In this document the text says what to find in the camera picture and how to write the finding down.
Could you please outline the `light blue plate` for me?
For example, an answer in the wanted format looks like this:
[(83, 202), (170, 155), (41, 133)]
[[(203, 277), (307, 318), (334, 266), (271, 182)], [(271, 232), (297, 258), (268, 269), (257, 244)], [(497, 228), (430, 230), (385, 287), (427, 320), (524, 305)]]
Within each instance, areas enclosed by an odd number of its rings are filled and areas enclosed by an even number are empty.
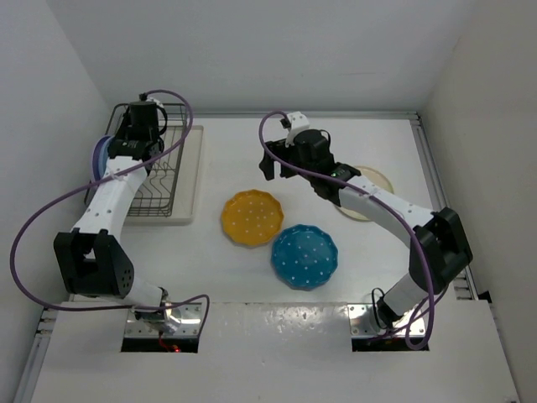
[(112, 137), (106, 136), (102, 140), (102, 143), (101, 143), (101, 147), (100, 147), (98, 158), (97, 158), (97, 174), (98, 174), (99, 180), (105, 174), (105, 170), (107, 167), (107, 159), (108, 159), (108, 147), (111, 141), (112, 141)]

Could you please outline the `purple plate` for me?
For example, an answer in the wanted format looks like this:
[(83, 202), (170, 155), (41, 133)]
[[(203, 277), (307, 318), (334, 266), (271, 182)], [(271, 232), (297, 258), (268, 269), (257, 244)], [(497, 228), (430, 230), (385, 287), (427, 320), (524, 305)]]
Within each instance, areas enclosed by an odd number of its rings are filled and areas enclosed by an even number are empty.
[(93, 182), (95, 181), (99, 181), (98, 179), (98, 174), (97, 174), (97, 158), (98, 158), (98, 154), (99, 154), (99, 150), (100, 150), (100, 147), (101, 147), (101, 143), (102, 143), (102, 140), (105, 138), (106, 136), (103, 136), (102, 138), (100, 138), (97, 143), (95, 144), (92, 152), (91, 152), (91, 158), (90, 158), (90, 163), (91, 163), (91, 169), (90, 169), (90, 173), (91, 173), (91, 180)]

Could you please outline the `yellow dotted plate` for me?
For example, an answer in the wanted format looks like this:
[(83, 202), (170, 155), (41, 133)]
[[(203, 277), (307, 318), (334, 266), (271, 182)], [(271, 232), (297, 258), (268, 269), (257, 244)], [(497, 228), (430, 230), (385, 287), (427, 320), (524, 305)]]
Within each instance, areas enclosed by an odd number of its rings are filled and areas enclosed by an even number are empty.
[(234, 243), (247, 247), (268, 243), (280, 232), (283, 222), (280, 202), (265, 191), (240, 191), (222, 208), (223, 232)]

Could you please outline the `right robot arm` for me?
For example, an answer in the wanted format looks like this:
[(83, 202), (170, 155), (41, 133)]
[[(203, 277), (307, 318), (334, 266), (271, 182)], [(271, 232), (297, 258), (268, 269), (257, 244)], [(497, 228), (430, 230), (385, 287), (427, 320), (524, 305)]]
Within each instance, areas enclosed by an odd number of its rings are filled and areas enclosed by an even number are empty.
[(376, 317), (391, 328), (423, 300), (440, 294), (473, 260), (459, 215), (449, 207), (439, 211), (414, 205), (374, 185), (361, 171), (335, 160), (331, 141), (317, 129), (285, 140), (262, 143), (259, 164), (266, 180), (295, 175), (309, 181), (317, 196), (337, 207), (357, 212), (392, 233), (409, 249), (407, 274), (382, 296)]

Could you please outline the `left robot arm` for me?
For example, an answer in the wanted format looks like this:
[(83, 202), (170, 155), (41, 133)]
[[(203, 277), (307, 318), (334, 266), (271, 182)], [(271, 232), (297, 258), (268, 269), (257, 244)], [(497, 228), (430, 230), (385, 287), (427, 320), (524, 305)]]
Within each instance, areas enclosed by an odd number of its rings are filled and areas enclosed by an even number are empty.
[(147, 179), (151, 159), (164, 149), (167, 116), (155, 100), (132, 102), (116, 134), (107, 139), (100, 184), (89, 207), (69, 232), (58, 233), (54, 251), (66, 290), (130, 305), (141, 316), (155, 315), (164, 289), (140, 280), (120, 244), (125, 219)]

